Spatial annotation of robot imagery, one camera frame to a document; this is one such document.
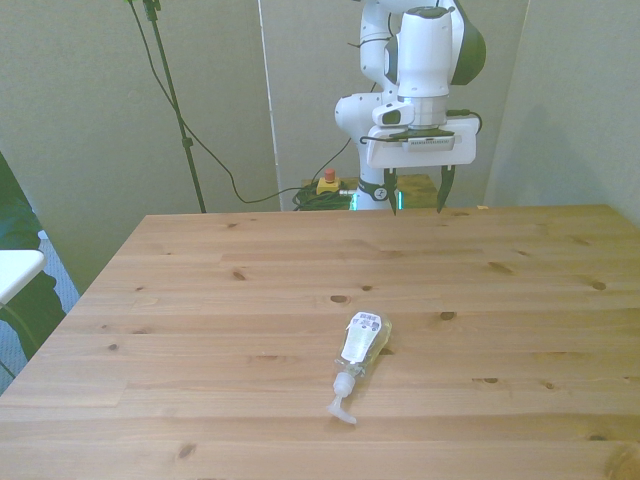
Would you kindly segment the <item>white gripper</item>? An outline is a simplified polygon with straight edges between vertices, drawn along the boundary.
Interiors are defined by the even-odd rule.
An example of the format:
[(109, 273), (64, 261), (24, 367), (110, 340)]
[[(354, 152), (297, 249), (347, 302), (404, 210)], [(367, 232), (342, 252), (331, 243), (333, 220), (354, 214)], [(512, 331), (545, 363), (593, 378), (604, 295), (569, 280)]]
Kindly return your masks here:
[(395, 168), (441, 167), (437, 212), (446, 205), (455, 179), (456, 165), (476, 158), (477, 118), (454, 117), (440, 127), (427, 130), (374, 126), (363, 137), (364, 159), (371, 168), (384, 170), (384, 187), (394, 215), (397, 214)]

